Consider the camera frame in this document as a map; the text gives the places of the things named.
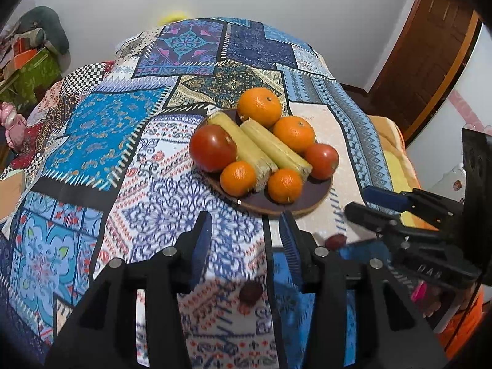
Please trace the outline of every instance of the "white wall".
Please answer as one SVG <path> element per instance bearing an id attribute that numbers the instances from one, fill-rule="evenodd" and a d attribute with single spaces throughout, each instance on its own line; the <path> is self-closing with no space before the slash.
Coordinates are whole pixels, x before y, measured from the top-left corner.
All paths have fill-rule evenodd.
<path id="1" fill-rule="evenodd" d="M 365 87 L 407 0 L 28 0 L 58 12 L 73 70 L 112 59 L 119 41 L 183 10 L 265 22 L 306 40 L 343 83 Z"/>
<path id="2" fill-rule="evenodd" d="M 458 82 L 454 86 L 483 126 L 492 125 L 492 36 L 482 26 L 477 44 Z M 462 161 L 461 129 L 465 119 L 446 99 L 424 130 L 408 146 L 424 189 L 431 188 L 442 176 Z"/>
<path id="3" fill-rule="evenodd" d="M 405 26 L 405 22 L 407 21 L 408 15 L 410 14 L 410 11 L 412 10 L 412 6 L 415 0 L 405 0 L 405 3 L 403 5 L 402 10 L 400 11 L 400 15 L 398 16 L 398 19 L 395 23 L 395 26 L 393 28 L 393 31 L 390 35 L 390 38 L 388 40 L 388 43 L 386 43 L 386 46 L 384 47 L 383 51 L 381 52 L 381 55 L 379 56 L 379 59 L 376 63 L 376 66 L 372 70 L 372 73 L 369 75 L 369 78 L 367 79 L 367 83 L 364 86 L 364 90 L 369 92 L 372 85 L 376 82 L 377 77 L 379 76 L 379 73 L 384 67 L 384 64 L 386 63 L 386 60 L 391 54 L 391 51 L 393 51 L 393 47 L 395 46 L 400 33 L 402 33 L 403 27 Z"/>

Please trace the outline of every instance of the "yellow blanket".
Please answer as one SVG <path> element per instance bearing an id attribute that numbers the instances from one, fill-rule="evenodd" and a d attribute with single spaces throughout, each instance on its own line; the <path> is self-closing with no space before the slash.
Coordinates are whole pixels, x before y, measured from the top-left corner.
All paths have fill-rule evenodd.
<path id="1" fill-rule="evenodd" d="M 386 117 L 375 117 L 369 115 L 369 119 L 374 124 L 381 139 L 384 157 L 390 170 L 391 181 L 395 193 L 400 191 L 412 191 L 420 188 L 417 174 L 407 157 L 405 142 L 398 126 Z M 428 223 L 409 212 L 402 213 L 402 222 L 406 226 L 421 227 L 430 229 Z"/>

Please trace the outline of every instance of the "door frame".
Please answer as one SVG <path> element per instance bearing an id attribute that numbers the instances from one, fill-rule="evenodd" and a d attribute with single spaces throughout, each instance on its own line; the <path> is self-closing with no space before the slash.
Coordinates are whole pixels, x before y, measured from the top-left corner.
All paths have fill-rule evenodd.
<path id="1" fill-rule="evenodd" d="M 388 59 L 386 60 L 383 69 L 381 69 L 381 72 L 379 73 L 375 83 L 372 85 L 370 91 L 367 94 L 370 100 L 374 96 L 375 92 L 378 90 L 380 85 L 382 84 L 385 77 L 388 75 L 393 62 L 397 58 L 398 53 L 405 41 L 405 37 L 407 36 L 407 33 L 409 32 L 410 27 L 412 26 L 412 22 L 415 19 L 415 14 L 417 13 L 417 9 L 419 8 L 420 2 L 421 0 L 414 0 L 410 13 L 408 14 L 408 18 L 405 22 L 405 25 L 403 26 L 402 32 L 400 33 L 400 36 L 398 37 L 398 40 L 395 43 L 395 46 L 393 47 L 393 50 L 391 51 Z M 406 144 L 417 136 L 419 131 L 427 124 L 427 122 L 434 115 L 435 111 L 439 109 L 441 104 L 447 98 L 448 94 L 451 92 L 454 84 L 456 84 L 458 80 L 459 75 L 461 74 L 464 67 L 466 66 L 466 62 L 468 61 L 467 59 L 469 58 L 471 49 L 473 49 L 475 45 L 476 36 L 478 33 L 477 30 L 480 29 L 480 26 L 481 26 L 481 21 L 479 15 L 478 13 L 476 13 L 476 11 L 473 11 L 472 17 L 470 19 L 470 23 L 468 24 L 466 35 L 463 39 L 463 43 L 459 48 L 456 58 L 454 59 L 451 65 L 451 68 L 449 69 L 446 76 L 444 77 L 444 80 L 440 84 L 439 88 L 434 93 L 434 95 L 432 95 L 429 102 L 427 102 L 426 106 L 419 114 L 417 119 L 415 119 L 414 122 L 412 122 L 412 124 L 409 126 L 409 128 L 403 132 L 403 139 Z"/>

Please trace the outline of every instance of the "plate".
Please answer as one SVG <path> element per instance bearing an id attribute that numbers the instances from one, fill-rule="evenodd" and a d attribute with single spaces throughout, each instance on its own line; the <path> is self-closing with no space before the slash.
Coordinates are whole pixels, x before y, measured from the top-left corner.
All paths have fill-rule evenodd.
<path id="1" fill-rule="evenodd" d="M 225 109 L 224 113 L 232 118 L 238 126 L 241 125 L 242 122 L 237 115 L 237 110 Z M 196 129 L 198 130 L 205 125 L 206 121 L 204 119 Z M 331 187 L 331 178 L 325 181 L 318 181 L 310 176 L 304 183 L 301 196 L 295 202 L 292 204 L 277 204 L 270 198 L 266 189 L 259 193 L 249 193 L 240 198 L 232 197 L 220 187 L 220 173 L 208 173 L 204 171 L 202 173 L 208 183 L 210 183 L 210 186 L 231 202 L 251 212 L 274 216 L 279 216 L 285 210 L 291 211 L 294 215 L 306 214 L 313 211 L 323 202 Z"/>

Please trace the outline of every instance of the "bed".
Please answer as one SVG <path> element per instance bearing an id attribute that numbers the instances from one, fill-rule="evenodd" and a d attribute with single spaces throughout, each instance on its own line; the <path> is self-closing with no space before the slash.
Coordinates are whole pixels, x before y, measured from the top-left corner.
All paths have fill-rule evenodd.
<path id="1" fill-rule="evenodd" d="M 375 234 L 355 229 L 344 206 L 361 189 L 419 187 L 397 126 L 368 117 L 313 48 L 266 24 L 239 18 L 187 19 L 123 41 L 114 61 L 86 65 L 48 91 L 28 118 L 29 146 L 0 175 L 24 167 L 26 190 L 0 235 L 0 326 L 14 348 L 43 363 L 67 317 L 111 258 L 152 257 L 195 222 L 213 219 L 201 283 L 179 296 L 194 367 L 299 368 L 314 295 L 292 284 L 278 222 L 235 209 L 193 166 L 188 142 L 240 94 L 272 90 L 285 114 L 307 119 L 340 164 L 329 195 L 297 218 L 319 242 L 347 236 L 345 258 L 390 256 Z M 410 214 L 407 225 L 422 226 Z M 247 278 L 264 293 L 237 310 Z M 398 279 L 412 291 L 415 283 Z M 356 317 L 348 296 L 347 365 L 355 360 Z M 148 366 L 145 293 L 137 294 L 137 360 Z"/>

